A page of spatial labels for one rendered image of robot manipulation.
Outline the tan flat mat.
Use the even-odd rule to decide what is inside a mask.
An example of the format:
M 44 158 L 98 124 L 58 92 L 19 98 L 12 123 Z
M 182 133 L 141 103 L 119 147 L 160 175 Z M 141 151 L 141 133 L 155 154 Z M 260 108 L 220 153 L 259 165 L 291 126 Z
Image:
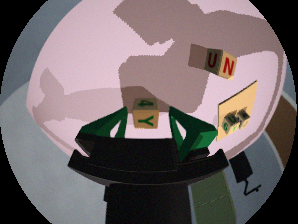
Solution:
M 218 104 L 218 135 L 216 137 L 216 142 L 227 136 L 221 127 L 225 116 L 230 114 L 234 114 L 236 116 L 238 112 L 243 110 L 245 110 L 249 116 L 251 115 L 255 101 L 256 90 L 257 80 L 237 94 Z

